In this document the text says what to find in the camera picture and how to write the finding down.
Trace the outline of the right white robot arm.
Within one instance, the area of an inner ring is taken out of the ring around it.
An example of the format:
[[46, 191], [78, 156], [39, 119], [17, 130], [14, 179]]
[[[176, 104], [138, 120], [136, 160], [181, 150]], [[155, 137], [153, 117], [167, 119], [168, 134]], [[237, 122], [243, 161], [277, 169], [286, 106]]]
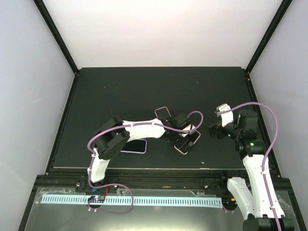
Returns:
[[224, 194], [231, 193], [244, 218], [245, 231], [293, 231], [295, 225], [287, 218], [277, 199], [270, 176], [266, 146], [257, 137], [258, 116], [250, 110], [241, 110], [234, 119], [227, 104], [216, 108], [221, 120], [206, 127], [211, 137], [229, 137], [235, 142], [249, 179], [249, 185], [241, 177], [225, 177], [219, 181]]

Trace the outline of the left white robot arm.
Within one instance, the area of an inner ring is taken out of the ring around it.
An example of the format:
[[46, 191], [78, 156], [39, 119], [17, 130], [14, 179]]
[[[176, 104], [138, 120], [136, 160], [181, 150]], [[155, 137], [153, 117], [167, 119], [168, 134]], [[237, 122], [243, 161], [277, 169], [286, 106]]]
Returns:
[[176, 150], [187, 154], [200, 137], [189, 117], [180, 115], [155, 118], [148, 121], [125, 121], [119, 117], [112, 117], [94, 135], [87, 144], [92, 152], [91, 163], [88, 167], [86, 186], [92, 192], [98, 192], [103, 188], [105, 172], [112, 158], [117, 156], [126, 144], [135, 140], [147, 138], [160, 139], [172, 142]]

